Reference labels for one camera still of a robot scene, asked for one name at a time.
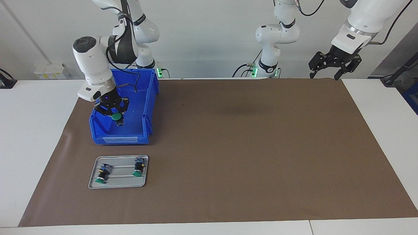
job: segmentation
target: cable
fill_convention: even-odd
[[[171,76],[170,76],[170,71],[169,71],[168,69],[161,69],[161,71],[167,71],[167,73],[168,73],[168,78],[171,78]]]
[[[0,71],[2,71],[4,74],[6,74],[7,76],[9,76],[11,79],[14,79],[13,77],[12,77],[12,75],[10,75],[8,72],[6,72],[5,70],[3,70],[3,69],[0,69]]]
[[[258,57],[261,55],[261,52],[263,51],[263,49],[261,49],[261,51],[258,53],[258,55],[257,55],[257,57],[255,58],[255,60],[252,62],[253,64],[257,61],[257,59],[258,59]]]
[[[411,69],[415,68],[417,65],[418,65],[418,63],[416,63],[416,64],[415,64],[414,66],[412,66],[412,67],[409,67],[406,71],[409,71],[409,70],[411,70]]]
[[[252,72],[252,70],[251,70],[251,69],[245,70],[244,72],[242,72],[241,77],[243,77],[243,76],[244,76],[244,73],[245,73],[245,72],[247,72],[247,74],[248,74],[248,72]]]
[[[405,72],[406,72],[406,71],[409,71],[409,70],[411,70],[411,69],[413,69],[413,68],[415,68],[417,65],[418,65],[418,63],[416,63],[414,66],[409,67],[408,69],[406,69],[406,70],[405,70]],[[386,77],[390,77],[390,76],[393,76],[393,75],[394,75],[394,74],[389,74],[389,75],[386,75],[386,76],[381,77],[381,78],[386,78]]]
[[[247,65],[247,64],[243,64],[243,65],[239,66],[239,67],[237,68],[237,70],[235,70],[234,75],[233,75],[232,77],[235,77],[235,75],[237,74],[238,70],[240,70],[241,68],[243,68],[243,67],[245,67],[245,66],[248,66],[248,65]]]
[[[406,4],[406,6],[402,9],[402,11],[399,13],[399,15],[396,17],[396,19],[393,21],[389,31],[387,32],[387,35],[385,37],[385,39],[383,40],[383,42],[370,42],[370,45],[383,45],[385,44],[385,42],[387,41],[387,39],[389,38],[390,33],[392,32],[393,27],[395,26],[396,22],[398,21],[398,19],[400,18],[400,16],[403,14],[403,12],[408,8],[408,6],[412,3],[413,0],[410,0],[408,2],[408,4]]]
[[[122,85],[119,85],[119,86],[116,86],[116,88],[119,88],[119,87],[125,87],[125,86],[132,86],[134,89],[135,89],[135,92],[137,92],[138,91],[138,89],[136,88],[136,85],[138,84],[138,81],[139,81],[139,78],[141,77],[141,75],[139,74],[139,76],[138,76],[138,78],[136,79],[136,81],[135,81],[135,85],[132,85],[132,84],[130,84],[130,83],[125,83],[125,84],[122,84]]]
[[[304,16],[313,16],[313,15],[315,15],[315,13],[317,13],[318,11],[319,11],[319,9],[321,8],[321,6],[322,6],[322,4],[325,2],[325,0],[322,0],[322,2],[321,2],[321,4],[319,4],[319,6],[318,6],[318,8],[312,13],[312,14],[305,14],[303,11],[302,11],[302,7],[301,6],[298,6],[298,9],[299,9],[299,11],[302,13],[302,15],[304,15]]]
[[[135,88],[136,88],[136,85],[138,84],[138,81],[139,81],[139,78],[141,77],[141,75],[139,75],[138,76],[138,78],[136,79],[136,81],[135,81]]]
[[[123,69],[120,69],[120,68],[118,68],[118,67],[116,67],[112,62],[111,62],[111,60],[110,60],[110,58],[109,58],[109,48],[110,48],[110,46],[111,45],[114,45],[115,43],[117,43],[119,40],[121,40],[122,39],[122,37],[123,36],[125,36],[125,34],[126,34],[126,30],[123,32],[123,34],[118,38],[118,39],[116,39],[114,42],[112,42],[109,46],[107,46],[107,48],[106,48],[106,58],[107,58],[107,61],[109,62],[109,64],[111,64],[115,69],[117,69],[117,70],[119,70],[119,71],[122,71],[122,72],[124,72],[124,73],[127,73],[127,74],[135,74],[135,75],[138,75],[137,73],[131,73],[131,72],[128,72],[128,71],[125,71],[125,70],[123,70]]]
[[[119,86],[117,86],[116,88],[119,88],[119,87],[125,87],[125,86],[132,86],[132,87],[135,89],[135,92],[137,92],[137,91],[138,91],[138,90],[136,89],[136,86],[134,86],[134,85],[132,85],[132,84],[130,84],[130,83],[125,83],[125,84],[119,85]]]
[[[119,11],[119,13],[121,13],[121,12],[122,12],[119,8],[116,8],[116,7],[107,7],[107,8],[101,8],[101,9],[102,9],[102,10],[115,9],[115,10],[118,10],[118,11]]]

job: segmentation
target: metal tray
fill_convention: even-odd
[[[135,169],[135,159],[138,157],[145,159],[145,167],[141,177],[135,177],[132,175],[132,172]],[[147,155],[98,157],[94,163],[92,176],[90,177],[89,189],[142,187],[145,185],[145,180],[147,177],[148,160],[149,158]],[[106,177],[106,183],[99,184],[94,180],[99,175],[99,169],[103,164],[111,165],[112,170]]]

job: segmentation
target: green knob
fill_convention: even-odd
[[[96,181],[96,183],[99,183],[99,184],[104,184],[105,183],[105,181],[102,180],[102,179],[95,179],[94,181]]]
[[[119,121],[122,118],[122,113],[120,112],[116,112],[114,114],[112,114],[112,120],[114,121]]]
[[[136,177],[141,177],[141,176],[142,176],[142,173],[141,173],[140,171],[134,171],[134,172],[132,173],[132,175],[134,175],[134,176],[136,176]]]

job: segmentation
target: blue plastic bin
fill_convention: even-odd
[[[111,117],[93,110],[90,117],[92,137],[96,144],[102,145],[135,145],[148,144],[149,135],[153,133],[151,120],[155,97],[158,94],[158,80],[154,69],[125,69],[141,74],[137,83],[137,92],[132,86],[118,88],[121,97],[129,98],[129,107],[124,114],[124,125],[116,126]],[[112,69],[117,85],[135,84],[138,75],[128,74]]]
[[[418,83],[415,83],[415,85],[411,86],[406,92],[402,94],[402,96],[418,115]]]

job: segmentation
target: brown mat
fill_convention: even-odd
[[[342,82],[161,81],[149,146],[93,143],[79,100],[19,226],[418,217]],[[143,188],[87,188],[147,154]]]

